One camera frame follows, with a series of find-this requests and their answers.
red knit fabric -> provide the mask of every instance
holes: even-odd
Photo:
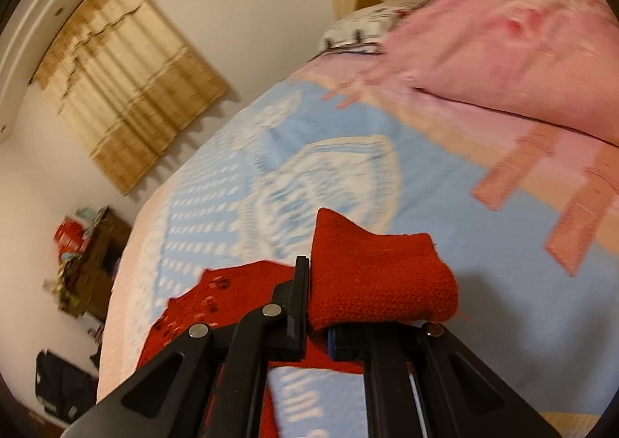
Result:
[[[441,322],[457,308],[457,287],[428,234],[375,235],[329,209],[321,209],[311,253],[308,320],[317,332],[342,322]],[[294,269],[273,262],[205,270],[185,295],[170,299],[146,339],[140,368],[196,322],[222,327],[270,301],[273,288],[292,279]],[[334,363],[309,339],[306,357],[290,366],[362,373],[360,364]],[[261,438],[277,438],[267,391]]]

ceiling molding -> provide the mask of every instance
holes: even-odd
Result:
[[[0,34],[0,142],[12,131],[30,79],[82,0],[20,0]]]

wall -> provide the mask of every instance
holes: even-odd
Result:
[[[94,346],[41,291],[56,273],[51,236],[80,206],[114,207],[131,222],[144,201],[232,115],[315,55],[331,0],[154,0],[233,91],[191,125],[123,198],[30,87],[0,144],[0,370],[18,399],[39,408],[34,360],[49,348],[83,368]]]
[[[78,322],[42,291],[56,275],[52,235],[63,217],[39,195],[21,169],[23,157],[10,142],[0,147],[0,372],[13,395],[41,409],[34,394],[35,360],[50,349],[92,372],[97,350]]]

white patterned pillow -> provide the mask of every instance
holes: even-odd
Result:
[[[434,0],[395,0],[362,8],[340,19],[324,33],[320,52],[379,54],[380,40],[410,13]]]

yellow curtain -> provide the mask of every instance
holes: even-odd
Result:
[[[84,0],[35,80],[123,194],[228,90],[148,0]]]

